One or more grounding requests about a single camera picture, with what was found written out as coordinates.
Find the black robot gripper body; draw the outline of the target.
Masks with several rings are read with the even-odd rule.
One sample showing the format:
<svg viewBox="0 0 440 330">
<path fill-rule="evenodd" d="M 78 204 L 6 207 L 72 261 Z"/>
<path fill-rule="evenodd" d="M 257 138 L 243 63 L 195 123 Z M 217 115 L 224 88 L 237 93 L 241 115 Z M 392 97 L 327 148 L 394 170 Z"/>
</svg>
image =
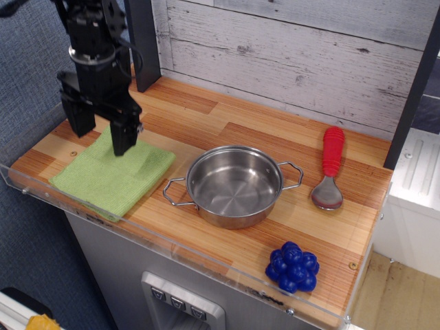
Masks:
<svg viewBox="0 0 440 330">
<path fill-rule="evenodd" d="M 69 48 L 76 71 L 62 71 L 61 97 L 88 105 L 88 109 L 110 121 L 140 121 L 140 106 L 129 95 L 132 81 L 130 51 L 112 47 L 92 57 Z"/>
</svg>

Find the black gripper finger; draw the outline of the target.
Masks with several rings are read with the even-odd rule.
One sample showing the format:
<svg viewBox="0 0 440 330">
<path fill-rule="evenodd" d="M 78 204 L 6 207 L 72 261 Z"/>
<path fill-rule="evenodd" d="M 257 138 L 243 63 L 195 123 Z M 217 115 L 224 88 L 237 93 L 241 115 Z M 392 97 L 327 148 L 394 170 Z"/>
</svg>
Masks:
<svg viewBox="0 0 440 330">
<path fill-rule="evenodd" d="M 140 121 L 115 120 L 110 124 L 113 153 L 123 156 L 132 146 L 136 145 L 138 135 L 143 131 Z"/>
<path fill-rule="evenodd" d="M 88 109 L 87 104 L 77 102 L 67 96 L 62 96 L 62 104 L 71 129 L 79 138 L 94 129 L 95 115 Z"/>
</svg>

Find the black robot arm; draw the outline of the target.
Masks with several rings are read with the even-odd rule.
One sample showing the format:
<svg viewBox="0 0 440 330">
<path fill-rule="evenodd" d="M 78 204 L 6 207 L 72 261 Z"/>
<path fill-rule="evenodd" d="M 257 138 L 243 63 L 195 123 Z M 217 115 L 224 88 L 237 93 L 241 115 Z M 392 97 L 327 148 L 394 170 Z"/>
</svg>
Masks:
<svg viewBox="0 0 440 330">
<path fill-rule="evenodd" d="M 69 35 L 74 72 L 60 71 L 61 99 L 71 129 L 82 137 L 96 125 L 95 117 L 110 122 L 113 152 L 117 156 L 135 145 L 143 126 L 141 107 L 128 88 L 131 84 L 132 44 L 121 37 L 125 13 L 116 1 L 55 1 Z"/>
</svg>

